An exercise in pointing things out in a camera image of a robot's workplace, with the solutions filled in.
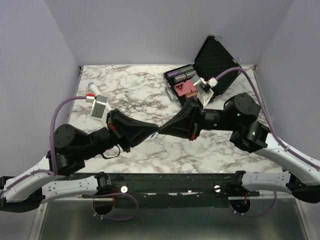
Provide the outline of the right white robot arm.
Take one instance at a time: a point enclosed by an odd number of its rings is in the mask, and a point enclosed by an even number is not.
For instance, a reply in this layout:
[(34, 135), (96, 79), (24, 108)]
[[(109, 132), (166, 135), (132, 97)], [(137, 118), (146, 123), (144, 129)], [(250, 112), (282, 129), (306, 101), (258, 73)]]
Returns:
[(284, 169), (279, 173), (241, 173), (240, 178), (230, 183), (234, 195), (267, 190), (292, 194), (303, 202), (319, 203), (319, 162), (302, 154), (308, 160), (304, 162), (293, 148), (278, 143), (270, 128), (257, 120), (260, 111), (260, 105), (246, 93), (230, 98), (223, 109), (204, 109), (199, 101), (192, 99), (158, 132), (193, 141), (202, 130), (231, 131), (229, 140), (235, 147), (269, 159)]

